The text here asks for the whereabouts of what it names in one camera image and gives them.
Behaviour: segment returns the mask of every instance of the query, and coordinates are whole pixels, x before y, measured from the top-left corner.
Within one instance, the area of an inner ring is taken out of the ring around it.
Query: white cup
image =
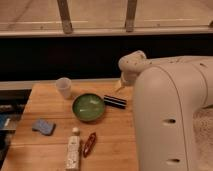
[[[68,99],[71,96],[71,80],[66,77],[59,78],[55,86],[63,98]]]

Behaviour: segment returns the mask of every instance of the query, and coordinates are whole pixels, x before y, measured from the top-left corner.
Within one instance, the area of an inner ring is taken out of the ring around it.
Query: blue object
[[[56,124],[55,123],[48,123],[44,119],[38,119],[32,127],[33,131],[39,131],[43,135],[52,135]]]

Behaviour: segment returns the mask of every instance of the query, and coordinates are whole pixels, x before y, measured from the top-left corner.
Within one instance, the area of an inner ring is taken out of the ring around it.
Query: orange object
[[[92,134],[90,134],[88,140],[86,141],[84,145],[84,149],[83,149],[84,157],[87,157],[88,154],[91,152],[93,146],[95,145],[95,142],[96,142],[96,133],[93,132]]]

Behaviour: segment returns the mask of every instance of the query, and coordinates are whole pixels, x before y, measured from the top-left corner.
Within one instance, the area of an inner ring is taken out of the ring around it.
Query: white bottle
[[[68,141],[66,171],[79,170],[80,131],[75,127],[72,133]]]

